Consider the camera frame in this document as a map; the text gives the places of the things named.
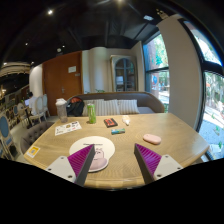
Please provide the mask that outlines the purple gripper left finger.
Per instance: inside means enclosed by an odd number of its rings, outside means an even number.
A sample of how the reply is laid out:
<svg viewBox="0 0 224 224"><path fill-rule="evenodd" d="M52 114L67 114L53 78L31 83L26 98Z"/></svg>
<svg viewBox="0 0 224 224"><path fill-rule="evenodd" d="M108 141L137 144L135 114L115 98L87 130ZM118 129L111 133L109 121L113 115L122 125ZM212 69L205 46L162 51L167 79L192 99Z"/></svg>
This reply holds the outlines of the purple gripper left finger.
<svg viewBox="0 0 224 224"><path fill-rule="evenodd" d="M76 185L83 186L94 155L94 145L89 145L68 157L58 157L46 168L46 171Z"/></svg>

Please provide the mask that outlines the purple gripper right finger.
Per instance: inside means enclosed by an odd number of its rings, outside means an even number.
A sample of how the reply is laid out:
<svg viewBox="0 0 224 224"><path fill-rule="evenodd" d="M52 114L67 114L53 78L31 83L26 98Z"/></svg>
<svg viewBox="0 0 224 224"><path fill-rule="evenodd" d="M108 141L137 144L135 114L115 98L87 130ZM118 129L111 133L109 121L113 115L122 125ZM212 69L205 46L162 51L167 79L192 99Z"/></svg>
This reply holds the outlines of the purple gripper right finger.
<svg viewBox="0 0 224 224"><path fill-rule="evenodd" d="M146 184L182 169L182 166L170 155L159 155L140 144L135 144L134 154Z"/></svg>

